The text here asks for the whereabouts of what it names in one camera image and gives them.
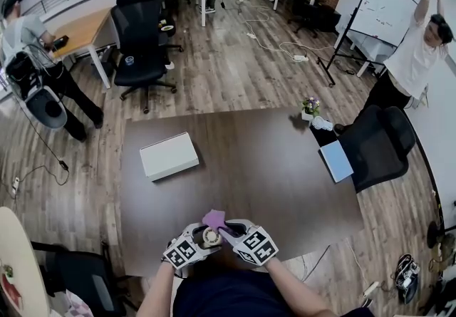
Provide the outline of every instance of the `office chair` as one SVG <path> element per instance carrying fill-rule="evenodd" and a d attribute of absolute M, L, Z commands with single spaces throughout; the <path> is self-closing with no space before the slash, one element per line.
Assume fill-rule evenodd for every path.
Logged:
<path fill-rule="evenodd" d="M 176 85 L 160 81 L 170 63 L 167 57 L 167 34 L 160 32 L 160 0 L 117 0 L 117 6 L 111 9 L 115 30 L 117 31 L 120 59 L 114 84 L 129 86 L 120 95 L 125 100 L 127 94 L 144 88 L 146 105 L 144 114 L 149 113 L 149 86 L 164 86 L 176 93 Z"/>
<path fill-rule="evenodd" d="M 397 107 L 366 108 L 361 116 L 339 136 L 342 148 L 353 168 L 356 192 L 408 171 L 407 154 L 415 146 L 413 127 Z"/>
<path fill-rule="evenodd" d="M 315 29 L 318 26 L 318 7 L 310 5 L 307 0 L 293 0 L 291 11 L 297 17 L 289 19 L 288 24 L 292 21 L 300 23 L 294 33 L 298 33 L 301 28 L 307 28 L 312 32 L 313 38 L 317 38 L 318 34 Z"/>
<path fill-rule="evenodd" d="M 49 246 L 53 250 L 46 251 L 46 268 L 40 266 L 40 270 L 50 296 L 68 289 L 87 303 L 94 316 L 125 316 L 127 312 L 123 304 L 138 311 L 137 306 L 127 299 L 128 291 L 117 286 L 130 276 L 114 277 L 106 243 L 101 244 L 103 255 Z"/>

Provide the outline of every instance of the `black cushion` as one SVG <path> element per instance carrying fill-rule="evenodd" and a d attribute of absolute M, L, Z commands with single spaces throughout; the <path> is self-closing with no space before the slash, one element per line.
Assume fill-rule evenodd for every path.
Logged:
<path fill-rule="evenodd" d="M 148 55 L 135 55 L 134 63 L 127 65 L 124 55 L 120 59 L 119 69 L 114 79 L 114 84 L 119 86 L 147 85 L 154 80 L 160 79 L 167 72 L 164 58 L 158 48 Z"/>

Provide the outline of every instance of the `floor plank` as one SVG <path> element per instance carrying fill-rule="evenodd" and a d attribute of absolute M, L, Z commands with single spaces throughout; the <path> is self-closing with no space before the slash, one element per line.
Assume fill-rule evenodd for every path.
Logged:
<path fill-rule="evenodd" d="M 297 35 L 287 25 L 289 13 L 279 4 L 271 10 L 267 0 L 246 0 L 238 14 L 234 0 L 224 0 L 230 10 L 220 8 L 207 17 L 207 27 L 200 26 L 197 8 L 180 4 L 178 30 L 172 39 L 185 47 L 184 53 L 171 51 L 176 69 L 167 80 L 176 83 L 178 92 L 151 88 L 150 112 L 144 115 L 145 98 L 141 92 L 127 100 L 119 99 L 122 88 L 113 85 L 106 90 L 101 80 L 92 74 L 90 61 L 79 61 L 72 71 L 81 89 L 105 113 L 105 124 L 96 130 L 89 119 L 71 100 L 64 103 L 83 121 L 88 139 L 81 144 L 64 131 L 53 132 L 37 125 L 43 139 L 59 158 L 69 165 L 68 183 L 59 187 L 43 169 L 27 177 L 20 186 L 17 206 L 0 187 L 0 204 L 13 207 L 34 241 L 65 244 L 69 249 L 100 252 L 100 240 L 110 245 L 115 272 L 123 273 L 119 210 L 120 157 L 127 119 L 144 120 L 190 113 L 210 113 L 223 110 L 274 108 L 299 105 L 306 96 L 320 98 L 322 110 L 335 123 L 350 123 L 368 96 L 375 79 L 349 76 L 337 67 L 357 71 L 358 64 L 341 59 L 331 67 L 336 86 L 328 87 L 328 79 L 308 51 L 308 63 L 294 63 L 285 53 L 259 47 L 247 36 L 245 19 L 265 19 L 252 6 L 267 6 L 268 21 L 250 22 L 262 45 L 278 48 L 284 41 L 300 42 L 313 48 L 332 46 L 333 33 L 320 33 L 312 38 L 306 30 Z M 292 55 L 304 50 L 287 45 Z M 348 44 L 343 50 L 348 51 Z M 316 51 L 329 59 L 330 48 Z M 0 175 L 6 184 L 15 176 L 23 177 L 34 167 L 45 164 L 59 181 L 65 173 L 34 133 L 18 104 L 9 99 L 0 105 Z M 330 246 L 320 264 L 308 278 L 330 303 L 336 313 L 345 313 L 361 303 L 361 294 L 374 281 L 384 281 L 393 287 L 390 275 L 398 258 L 411 253 L 421 266 L 420 290 L 408 306 L 398 303 L 397 294 L 377 289 L 373 294 L 372 310 L 377 316 L 414 315 L 426 301 L 429 285 L 436 280 L 428 272 L 431 253 L 425 245 L 428 223 L 437 218 L 432 186 L 425 163 L 415 147 L 409 155 L 410 170 L 402 178 L 360 193 L 358 200 L 365 229 L 347 240 Z M 347 242 L 362 266 L 363 280 Z M 314 267 L 324 249 L 288 261 L 287 266 L 304 279 Z"/>

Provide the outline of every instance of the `wire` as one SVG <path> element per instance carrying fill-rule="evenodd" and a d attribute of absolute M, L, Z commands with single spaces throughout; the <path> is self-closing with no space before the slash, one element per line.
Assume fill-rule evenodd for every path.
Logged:
<path fill-rule="evenodd" d="M 318 266 L 318 264 L 320 264 L 320 261 L 322 260 L 323 256 L 325 256 L 326 252 L 329 250 L 329 247 L 331 245 L 328 245 L 328 247 L 326 247 L 326 250 L 324 251 L 324 253 L 320 256 L 320 259 L 318 259 L 318 261 L 316 262 L 315 266 L 312 268 L 311 272 L 306 276 L 306 278 L 304 280 L 301 280 L 301 281 L 306 281 L 307 279 L 309 279 L 310 275 L 312 275 L 312 273 L 314 272 L 314 270 L 316 269 L 316 267 Z"/>
<path fill-rule="evenodd" d="M 351 247 L 350 242 L 348 242 L 348 239 L 345 239 L 345 241 L 346 241 L 348 247 L 350 247 L 351 253 L 353 254 L 353 257 L 355 258 L 356 265 L 358 265 L 358 268 L 359 268 L 359 270 L 360 270 L 360 272 L 361 272 L 361 276 L 363 277 L 364 283 L 365 283 L 366 285 L 369 285 L 369 283 L 368 283 L 366 277 L 364 276 L 363 268 L 361 268 L 361 265 L 360 265 L 359 262 L 358 262 L 358 258 L 356 257 L 356 254 L 355 254 L 355 251 L 353 250 L 353 247 Z"/>
<path fill-rule="evenodd" d="M 67 183 L 69 177 L 70 177 L 70 172 L 68 170 L 65 170 L 67 172 L 67 175 L 66 175 L 66 179 L 63 183 L 59 183 L 58 180 L 57 180 L 57 176 L 55 176 L 51 171 L 49 171 L 49 169 L 47 168 L 47 166 L 45 165 L 40 165 L 40 166 L 37 166 L 35 168 L 33 168 L 32 170 L 30 170 L 27 174 L 25 174 L 25 176 L 19 180 L 19 184 L 21 184 L 32 172 L 38 170 L 38 169 L 41 169 L 41 168 L 44 168 L 48 173 L 49 175 L 52 175 L 54 177 L 54 179 L 56 180 L 56 183 L 60 186 L 63 186 Z"/>

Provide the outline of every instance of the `shoe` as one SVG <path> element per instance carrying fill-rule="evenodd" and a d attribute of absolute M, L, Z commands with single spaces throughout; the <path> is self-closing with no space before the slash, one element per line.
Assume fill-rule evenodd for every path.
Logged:
<path fill-rule="evenodd" d="M 101 120 L 100 120 L 99 122 L 97 122 L 97 123 L 94 123 L 95 128 L 96 128 L 97 130 L 99 130 L 100 128 L 102 128 L 102 126 L 103 126 L 103 121 L 104 121 L 104 120 L 105 120 L 105 115 L 104 115 L 104 113 L 101 113 Z"/>
<path fill-rule="evenodd" d="M 337 135 L 342 135 L 346 130 L 347 130 L 347 126 L 341 125 L 340 123 L 338 123 L 337 125 L 334 126 L 334 132 Z"/>
<path fill-rule="evenodd" d="M 210 8 L 210 7 L 207 6 L 206 7 L 206 14 L 209 14 L 209 13 L 215 13 L 215 8 Z"/>

